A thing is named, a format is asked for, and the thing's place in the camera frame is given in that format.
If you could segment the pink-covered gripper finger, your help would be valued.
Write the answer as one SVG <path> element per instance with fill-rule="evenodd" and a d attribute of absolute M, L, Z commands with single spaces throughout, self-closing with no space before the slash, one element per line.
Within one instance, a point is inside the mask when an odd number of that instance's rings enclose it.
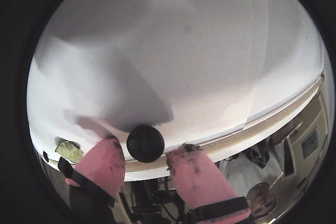
<path fill-rule="evenodd" d="M 190 207 L 187 223 L 251 223 L 251 209 L 204 150 L 183 144 L 166 155 L 173 186 Z"/>
<path fill-rule="evenodd" d="M 124 182 L 125 159 L 115 137 L 98 142 L 75 167 L 61 157 L 58 169 L 69 185 L 70 206 L 79 223 L 116 223 L 111 209 Z"/>

